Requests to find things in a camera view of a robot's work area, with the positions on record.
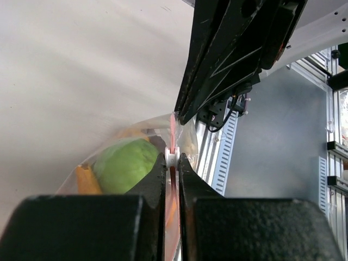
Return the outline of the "clear zip bag pink dots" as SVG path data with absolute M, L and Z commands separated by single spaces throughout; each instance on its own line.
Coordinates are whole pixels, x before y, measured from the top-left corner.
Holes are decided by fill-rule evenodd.
M 125 194 L 152 169 L 158 154 L 172 146 L 197 168 L 195 120 L 171 123 L 172 114 L 135 123 L 106 141 L 68 175 L 57 194 Z

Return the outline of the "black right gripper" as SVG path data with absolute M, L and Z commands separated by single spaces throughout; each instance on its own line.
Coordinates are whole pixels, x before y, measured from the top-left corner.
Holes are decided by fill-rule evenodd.
M 307 3 L 225 2 L 226 12 L 198 72 L 200 89 L 191 113 L 196 114 L 233 84 L 271 69 L 283 54 Z M 193 116 L 178 119 L 185 125 Z

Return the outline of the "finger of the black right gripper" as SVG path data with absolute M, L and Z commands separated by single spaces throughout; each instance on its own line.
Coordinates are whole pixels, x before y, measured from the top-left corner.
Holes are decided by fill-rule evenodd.
M 200 89 L 198 72 L 225 12 L 225 1 L 195 2 L 189 55 L 175 106 L 179 117 L 195 115 L 190 107 Z

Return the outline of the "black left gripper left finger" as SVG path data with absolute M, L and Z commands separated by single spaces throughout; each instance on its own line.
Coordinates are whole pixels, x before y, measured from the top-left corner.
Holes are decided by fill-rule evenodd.
M 166 163 L 124 195 L 24 199 L 1 236 L 1 260 L 163 260 Z

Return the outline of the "ginger root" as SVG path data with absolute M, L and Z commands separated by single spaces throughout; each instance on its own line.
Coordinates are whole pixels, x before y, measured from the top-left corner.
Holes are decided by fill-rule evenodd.
M 117 134 L 111 140 L 107 142 L 106 145 L 102 146 L 96 153 L 92 155 L 89 159 L 78 165 L 74 173 L 76 175 L 77 191 L 82 195 L 101 195 L 104 194 L 101 190 L 99 182 L 92 170 L 92 165 L 96 161 L 99 154 L 104 151 L 109 146 L 117 143 L 117 141 L 125 138 L 143 138 L 150 142 L 151 137 L 144 130 L 138 129 L 126 129 L 121 133 Z

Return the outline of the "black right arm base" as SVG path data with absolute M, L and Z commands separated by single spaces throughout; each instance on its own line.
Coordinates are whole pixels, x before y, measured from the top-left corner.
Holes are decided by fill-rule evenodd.
M 227 123 L 232 113 L 236 112 L 237 117 L 247 114 L 247 103 L 250 100 L 247 94 L 251 90 L 251 82 L 239 85 L 231 93 L 223 95 L 198 113 L 198 120 L 203 122 L 211 133 L 218 132 Z

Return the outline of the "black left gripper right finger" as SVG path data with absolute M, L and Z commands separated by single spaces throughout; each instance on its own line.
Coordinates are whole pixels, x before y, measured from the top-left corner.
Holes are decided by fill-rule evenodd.
M 323 212 L 299 199 L 226 198 L 178 160 L 183 260 L 342 260 Z

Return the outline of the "white zip slider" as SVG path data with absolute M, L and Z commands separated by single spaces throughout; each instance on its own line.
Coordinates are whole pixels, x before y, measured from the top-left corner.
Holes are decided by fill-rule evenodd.
M 180 149 L 179 147 L 174 147 L 173 152 L 168 147 L 165 147 L 165 161 L 166 161 L 166 166 L 168 168 L 174 167 L 178 168 L 178 162 L 180 158 Z

